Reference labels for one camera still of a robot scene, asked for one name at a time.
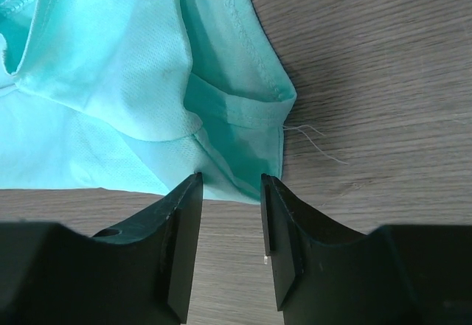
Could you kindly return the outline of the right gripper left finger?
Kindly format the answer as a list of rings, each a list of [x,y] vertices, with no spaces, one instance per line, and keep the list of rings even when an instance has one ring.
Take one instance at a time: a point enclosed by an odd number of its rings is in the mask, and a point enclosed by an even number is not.
[[[202,205],[196,173],[92,237],[60,223],[2,223],[1,322],[185,324]]]

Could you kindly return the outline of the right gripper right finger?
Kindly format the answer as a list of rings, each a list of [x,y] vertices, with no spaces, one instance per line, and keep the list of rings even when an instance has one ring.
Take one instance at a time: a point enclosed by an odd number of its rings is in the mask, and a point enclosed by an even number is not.
[[[471,227],[384,225],[368,234],[261,178],[261,217],[286,324],[469,324]]]

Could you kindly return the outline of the teal t shirt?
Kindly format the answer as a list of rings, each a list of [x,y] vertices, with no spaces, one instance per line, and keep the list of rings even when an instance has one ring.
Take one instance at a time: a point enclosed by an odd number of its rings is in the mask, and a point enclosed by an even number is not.
[[[1,0],[1,187],[255,204],[296,90],[251,0]]]

